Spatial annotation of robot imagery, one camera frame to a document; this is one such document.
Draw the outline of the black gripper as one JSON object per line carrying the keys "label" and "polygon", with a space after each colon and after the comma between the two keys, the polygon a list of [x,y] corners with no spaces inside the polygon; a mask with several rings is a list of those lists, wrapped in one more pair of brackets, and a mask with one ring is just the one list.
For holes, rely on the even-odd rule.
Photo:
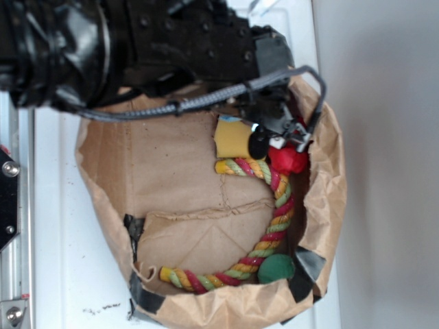
{"label": "black gripper", "polygon": [[284,35],[226,1],[127,1],[128,63],[117,90],[197,95],[293,67]]}

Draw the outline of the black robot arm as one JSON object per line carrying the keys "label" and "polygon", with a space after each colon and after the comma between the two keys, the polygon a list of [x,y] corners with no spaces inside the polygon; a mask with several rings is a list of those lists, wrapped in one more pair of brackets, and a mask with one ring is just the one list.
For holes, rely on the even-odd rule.
{"label": "black robot arm", "polygon": [[17,108],[212,91],[293,63],[283,35],[225,1],[1,2],[1,89]]}

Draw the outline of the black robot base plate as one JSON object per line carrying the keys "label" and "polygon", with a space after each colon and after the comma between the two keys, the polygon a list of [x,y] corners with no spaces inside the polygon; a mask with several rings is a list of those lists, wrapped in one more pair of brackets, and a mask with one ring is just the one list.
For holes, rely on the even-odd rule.
{"label": "black robot base plate", "polygon": [[21,169],[1,145],[1,251],[19,233],[19,175]]}

